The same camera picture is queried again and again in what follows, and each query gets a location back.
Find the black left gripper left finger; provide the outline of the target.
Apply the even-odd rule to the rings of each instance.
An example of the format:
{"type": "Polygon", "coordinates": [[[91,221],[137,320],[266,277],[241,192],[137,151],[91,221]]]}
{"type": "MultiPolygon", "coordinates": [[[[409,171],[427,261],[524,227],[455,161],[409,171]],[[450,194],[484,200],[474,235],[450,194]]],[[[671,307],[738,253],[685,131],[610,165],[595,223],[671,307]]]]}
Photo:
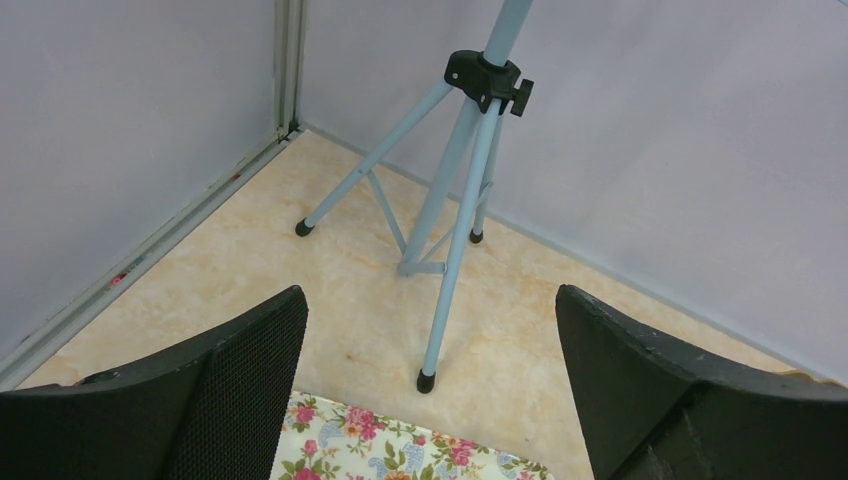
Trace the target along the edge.
{"type": "Polygon", "coordinates": [[[5,479],[266,479],[308,320],[291,286],[219,326],[63,386],[1,395],[5,479]]]}

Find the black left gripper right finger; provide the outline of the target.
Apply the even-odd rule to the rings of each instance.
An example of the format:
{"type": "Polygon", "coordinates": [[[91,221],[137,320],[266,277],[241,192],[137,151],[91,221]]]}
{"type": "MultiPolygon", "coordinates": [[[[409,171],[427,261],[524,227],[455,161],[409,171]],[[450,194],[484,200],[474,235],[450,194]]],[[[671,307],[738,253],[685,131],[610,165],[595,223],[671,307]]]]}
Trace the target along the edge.
{"type": "Polygon", "coordinates": [[[843,479],[847,390],[759,370],[574,285],[555,313],[597,479],[843,479]]]}

